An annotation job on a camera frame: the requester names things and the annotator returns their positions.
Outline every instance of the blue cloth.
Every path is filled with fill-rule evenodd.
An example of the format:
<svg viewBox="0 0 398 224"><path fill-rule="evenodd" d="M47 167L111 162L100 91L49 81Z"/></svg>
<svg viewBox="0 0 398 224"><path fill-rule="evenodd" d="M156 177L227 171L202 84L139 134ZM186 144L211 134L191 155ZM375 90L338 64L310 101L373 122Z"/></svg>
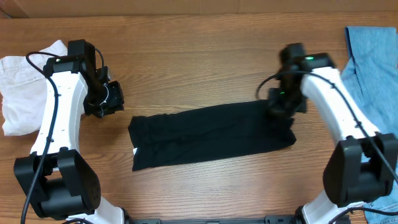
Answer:
<svg viewBox="0 0 398 224"><path fill-rule="evenodd" d="M381 133L398 137L398 36L392 27L347 27L349 61L341 79ZM365 207L398 211L398 186ZM398 217L365 212L369 224L398 224Z"/></svg>

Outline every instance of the white cloth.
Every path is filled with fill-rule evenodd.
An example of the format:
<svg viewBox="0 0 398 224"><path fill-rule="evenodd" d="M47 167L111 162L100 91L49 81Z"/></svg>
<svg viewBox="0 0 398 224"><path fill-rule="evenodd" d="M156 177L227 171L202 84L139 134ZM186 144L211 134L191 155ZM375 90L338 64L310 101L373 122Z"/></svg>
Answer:
<svg viewBox="0 0 398 224"><path fill-rule="evenodd" d="M64 56L68 49L61 40L41 52ZM43 68L47 55L31 55L30 60ZM5 136L20 136L40 129L43 120L47 86L44 76L27 63L25 57L7 56L0 60L0 93L2 126Z"/></svg>

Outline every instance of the folded black shirt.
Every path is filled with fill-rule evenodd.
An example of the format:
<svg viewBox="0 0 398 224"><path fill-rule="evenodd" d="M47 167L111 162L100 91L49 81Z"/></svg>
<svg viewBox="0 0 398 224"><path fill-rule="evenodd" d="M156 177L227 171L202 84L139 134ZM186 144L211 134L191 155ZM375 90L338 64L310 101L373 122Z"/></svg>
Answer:
<svg viewBox="0 0 398 224"><path fill-rule="evenodd" d="M266 116L267 101L133 117L133 170L275 151L296 141L293 119Z"/></svg>

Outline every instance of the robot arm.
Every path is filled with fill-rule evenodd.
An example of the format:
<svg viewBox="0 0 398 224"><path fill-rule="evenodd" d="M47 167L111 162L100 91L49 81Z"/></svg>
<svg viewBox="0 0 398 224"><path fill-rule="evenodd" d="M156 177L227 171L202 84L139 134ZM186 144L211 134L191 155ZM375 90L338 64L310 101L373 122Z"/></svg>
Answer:
<svg viewBox="0 0 398 224"><path fill-rule="evenodd" d="M108 68L96 69L95 48L84 40L68 43L68 55L50 58L44 72L52 77L58 90L57 118L43 171L30 204L40 218L56 220L76 218L97 224L128 224L122 208L101 196L97 175L80 156L79 127L84 112L99 118L123 110L123 94L118 82L109 83ZM14 173L25 194L28 193L38 160L42 157L50 129L55 97L47 80L47 101L39 135L30 156L18 158ZM59 171L62 178L46 176Z"/></svg>
<svg viewBox="0 0 398 224"><path fill-rule="evenodd" d="M280 72L287 74L279 78L280 87L269 92L269 115L291 117L295 112L304 113L308 98L328 125L336 146L323 173L325 189L314 201L298 208L292 223L329 223L347 208L359 207L364 202L389 195L394 179L374 153L369 139L359 129L335 88L340 90L363 129L377 142L393 169L398 155L398 142L394 135L380 134L363 115L327 54L305 55L301 44L291 44L281 51L280 59L283 64ZM300 75L295 71L316 74L334 86L319 77L305 72ZM370 158L369 162L361 163L362 153Z"/></svg>

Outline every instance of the wood grain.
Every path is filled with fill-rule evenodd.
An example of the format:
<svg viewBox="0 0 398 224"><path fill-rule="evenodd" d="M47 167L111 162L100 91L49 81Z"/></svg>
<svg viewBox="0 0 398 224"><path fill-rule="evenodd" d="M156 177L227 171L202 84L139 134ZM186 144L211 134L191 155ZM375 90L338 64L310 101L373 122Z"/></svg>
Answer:
<svg viewBox="0 0 398 224"><path fill-rule="evenodd" d="M81 121L80 150L103 195L134 218L263 217L292 213L323 188L333 151L314 105L295 115L297 143L284 150L132 172L132 116L175 113L254 100L257 85L279 68L278 52L303 42L309 53L346 61L345 26L397 26L394 12L132 16L0 20L0 57L25 55L57 39L86 39L104 53L119 80L126 110ZM275 86L270 82L266 89ZM0 133L0 223L18 223L23 194L13 174L37 133ZM366 223L360 212L354 223ZM29 210L27 223L39 220Z"/></svg>
<svg viewBox="0 0 398 224"><path fill-rule="evenodd" d="M398 11L396 0L0 0L12 17Z"/></svg>

